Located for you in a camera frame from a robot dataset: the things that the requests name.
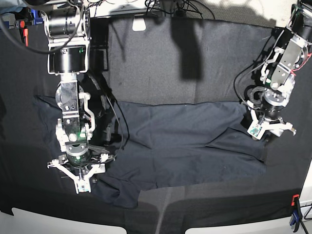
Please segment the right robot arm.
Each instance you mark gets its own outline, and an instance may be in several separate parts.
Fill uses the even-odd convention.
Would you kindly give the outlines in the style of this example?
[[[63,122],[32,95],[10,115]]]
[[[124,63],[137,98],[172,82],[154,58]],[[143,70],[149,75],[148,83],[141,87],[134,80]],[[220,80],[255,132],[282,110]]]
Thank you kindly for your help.
[[[91,45],[90,11],[81,0],[27,0],[26,5],[43,13],[48,49],[33,52],[47,55],[47,72],[60,78],[56,102],[61,109],[56,137],[63,155],[49,168],[104,166],[114,162],[118,152],[90,144],[96,117],[89,108],[90,93],[78,81],[89,73]]]

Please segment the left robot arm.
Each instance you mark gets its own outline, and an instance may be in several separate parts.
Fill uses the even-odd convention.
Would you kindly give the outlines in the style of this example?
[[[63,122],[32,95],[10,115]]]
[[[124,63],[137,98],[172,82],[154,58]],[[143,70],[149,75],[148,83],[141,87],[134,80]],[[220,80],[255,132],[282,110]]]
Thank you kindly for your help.
[[[295,86],[296,71],[312,56],[312,2],[299,0],[292,6],[286,27],[278,35],[270,53],[251,71],[260,71],[260,85],[254,87],[248,98],[239,91],[241,77],[234,80],[234,91],[250,111],[251,123],[247,133],[261,140],[266,133],[280,137],[284,131],[296,134],[290,122],[280,112],[288,105]]]

